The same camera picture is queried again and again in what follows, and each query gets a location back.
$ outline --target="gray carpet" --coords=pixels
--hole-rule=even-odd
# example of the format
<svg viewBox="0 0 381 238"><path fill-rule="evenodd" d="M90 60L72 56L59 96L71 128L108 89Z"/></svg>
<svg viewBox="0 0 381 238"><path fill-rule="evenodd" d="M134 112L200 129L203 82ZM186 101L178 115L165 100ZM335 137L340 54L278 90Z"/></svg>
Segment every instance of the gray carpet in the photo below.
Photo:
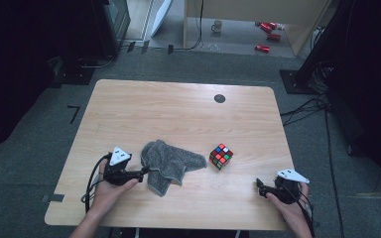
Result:
<svg viewBox="0 0 381 238"><path fill-rule="evenodd" d="M95 82L100 78L270 86L279 109L296 109L312 96L289 95L279 69L299 69L302 59L140 49L121 52L95 71L89 86L49 88L0 145L0 237L66 237L73 227L49 226L42 202L53 193ZM80 106L70 124L74 109ZM346 155L335 118L327 115L332 164L345 237L381 237L381 169L368 158ZM311 180L317 237L340 237L327 151L324 113L285 127L296 170ZM101 228L99 237L107 237ZM250 237L290 237L285 231L250 231Z"/></svg>

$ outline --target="desk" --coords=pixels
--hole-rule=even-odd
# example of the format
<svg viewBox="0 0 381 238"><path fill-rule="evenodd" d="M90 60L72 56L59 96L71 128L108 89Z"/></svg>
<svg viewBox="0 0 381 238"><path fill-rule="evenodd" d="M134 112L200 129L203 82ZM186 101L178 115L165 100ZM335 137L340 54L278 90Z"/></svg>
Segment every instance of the desk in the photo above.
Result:
<svg viewBox="0 0 381 238"><path fill-rule="evenodd" d="M199 18L201 2L202 0L185 1L184 48L187 47L188 17ZM287 38L297 56L330 2L331 0L204 0L202 17L285 24Z"/></svg>
<svg viewBox="0 0 381 238"><path fill-rule="evenodd" d="M225 102L214 101L216 94ZM184 229L282 230L281 215L259 196L255 179L273 185L275 172L293 168L274 92L269 87L154 81L99 80L85 110L45 220L77 225L80 202L99 158L118 145L141 169L140 153L157 139L201 155L223 143L233 153L219 171L185 174L163 197L147 186L147 176L122 196L104 226Z"/></svg>

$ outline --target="white object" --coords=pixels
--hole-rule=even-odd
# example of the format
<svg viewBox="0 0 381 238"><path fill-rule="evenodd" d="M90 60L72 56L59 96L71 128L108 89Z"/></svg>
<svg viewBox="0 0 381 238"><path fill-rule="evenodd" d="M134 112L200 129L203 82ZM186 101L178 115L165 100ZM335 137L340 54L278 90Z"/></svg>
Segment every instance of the white object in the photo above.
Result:
<svg viewBox="0 0 381 238"><path fill-rule="evenodd" d="M283 171L278 171L277 176L283 178L283 179L288 179L288 180L293 180L293 181L301 181L305 183L309 183L310 181L297 173L295 170L283 170Z"/></svg>
<svg viewBox="0 0 381 238"><path fill-rule="evenodd" d="M110 158L110 166L117 165L126 160L129 160L130 158L131 156L128 153L122 151L122 149L120 149L119 147L115 147L113 150L112 157Z"/></svg>
<svg viewBox="0 0 381 238"><path fill-rule="evenodd" d="M154 20L153 30L151 30L151 37L156 35L163 21L165 20L167 14L169 13L170 7L173 4L173 0L165 0L157 12L156 19Z"/></svg>

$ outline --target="cup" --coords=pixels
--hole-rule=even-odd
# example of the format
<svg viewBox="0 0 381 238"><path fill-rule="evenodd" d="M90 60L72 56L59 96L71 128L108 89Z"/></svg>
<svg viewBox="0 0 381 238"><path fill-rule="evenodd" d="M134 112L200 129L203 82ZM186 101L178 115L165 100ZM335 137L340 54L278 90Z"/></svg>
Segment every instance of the cup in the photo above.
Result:
<svg viewBox="0 0 381 238"><path fill-rule="evenodd" d="M222 22L220 20L215 20L214 25L211 26L212 31L215 33L220 33L221 25L222 25Z"/></svg>

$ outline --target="gray cloth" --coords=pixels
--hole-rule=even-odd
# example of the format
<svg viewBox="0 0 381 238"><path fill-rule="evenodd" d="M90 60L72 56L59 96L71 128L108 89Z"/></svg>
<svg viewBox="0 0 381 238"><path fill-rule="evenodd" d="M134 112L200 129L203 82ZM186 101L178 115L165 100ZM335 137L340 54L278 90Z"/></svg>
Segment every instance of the gray cloth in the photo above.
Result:
<svg viewBox="0 0 381 238"><path fill-rule="evenodd" d="M182 185L186 172L206 168L206 159L202 155L157 140L144 147L141 152L141 164L143 167L150 166L150 188L159 196L164 196L173 180Z"/></svg>

